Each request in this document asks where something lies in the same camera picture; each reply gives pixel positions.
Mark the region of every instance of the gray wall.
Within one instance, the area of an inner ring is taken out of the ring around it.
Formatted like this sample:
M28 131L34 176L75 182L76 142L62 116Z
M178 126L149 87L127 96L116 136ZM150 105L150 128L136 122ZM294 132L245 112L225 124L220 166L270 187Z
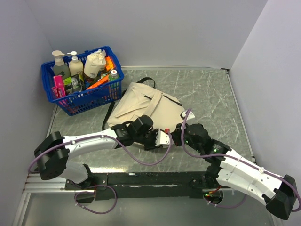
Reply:
M266 0L25 0L54 49L109 45L123 66L231 68Z
M1 2L0 32L0 224L8 226L54 107L45 97L40 74L52 49L23 0Z
M268 1L230 79L258 163L301 191L301 2ZM300 225L292 213L288 226Z

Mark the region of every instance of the canvas bag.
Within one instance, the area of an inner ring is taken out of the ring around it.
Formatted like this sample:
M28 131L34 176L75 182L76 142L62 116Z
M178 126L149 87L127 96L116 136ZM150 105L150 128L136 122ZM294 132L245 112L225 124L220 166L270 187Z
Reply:
M146 77L138 82L130 83L126 92L123 93L122 99L107 120L110 127L126 121L135 121L142 115L151 117L155 129L170 129L170 132L175 130L178 123L183 122L180 114L185 109L179 100L160 90L142 84L146 80L153 79Z

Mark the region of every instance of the bag strap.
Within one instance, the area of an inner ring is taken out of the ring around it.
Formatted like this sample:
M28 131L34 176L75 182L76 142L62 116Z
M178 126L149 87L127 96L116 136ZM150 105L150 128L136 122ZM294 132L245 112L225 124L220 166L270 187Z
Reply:
M156 82L155 82L155 80L153 80L153 79L150 78L150 77L144 77L144 78L140 79L139 81L137 81L136 83L144 83L144 82L147 81L147 80L152 80L152 81L154 81L154 86L153 86L153 88L156 88ZM126 93L126 91L127 91L127 89L124 90L124 91L122 92L122 97L124 96L124 94ZM108 111L107 111L107 114L105 115L104 120L103 120L103 126L102 126L102 129L103 129L103 130L105 130L105 124L107 123L107 121L108 121L110 115L112 114L114 105L115 105L115 101L112 101L112 102L110 103L110 106L109 106L109 109L108 109Z

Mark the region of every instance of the blue basket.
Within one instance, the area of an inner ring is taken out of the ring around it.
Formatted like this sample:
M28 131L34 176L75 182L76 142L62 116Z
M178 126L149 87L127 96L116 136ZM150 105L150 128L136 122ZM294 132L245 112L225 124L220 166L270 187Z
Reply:
M77 57L85 65L87 56L99 49L105 50L107 54L106 57L109 56L111 58L114 64L114 69L116 69L119 74L119 78L114 81L102 84L96 88L82 92L75 92L62 98L57 98L51 89L55 86L53 80L53 66L55 62L51 61L42 64L42 79L44 90L47 93L48 101L59 105L70 116L85 112L95 107L102 106L122 97L121 81L124 79L124 74L121 70L121 66L117 57L112 52L109 46L87 50L85 51L85 53L78 54ZM66 64L69 64L71 58L72 57L65 56L63 60Z

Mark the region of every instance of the tabletop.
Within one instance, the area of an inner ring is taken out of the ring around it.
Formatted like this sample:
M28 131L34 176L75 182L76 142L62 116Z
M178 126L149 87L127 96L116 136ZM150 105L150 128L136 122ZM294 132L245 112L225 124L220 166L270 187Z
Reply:
M122 81L123 89L126 89L129 83L136 82L143 77L153 78L158 90L178 98L185 109L192 108L196 118L189 124L203 124L211 138L220 140L246 159L252 160L226 70L135 69L123 70L123 72L125 75ZM102 130L108 107L109 105L103 105L74 116L68 116L58 108L51 132L60 131L62 136L99 132ZM191 153L197 154L193 149L187 148ZM139 145L132 145L128 149L144 162L155 162L166 152L166 149L145 151ZM122 148L87 153L71 161L87 164L92 172L206 171L209 166L205 160L192 158L183 151L182 147L175 146L168 156L155 166L144 166L135 162Z

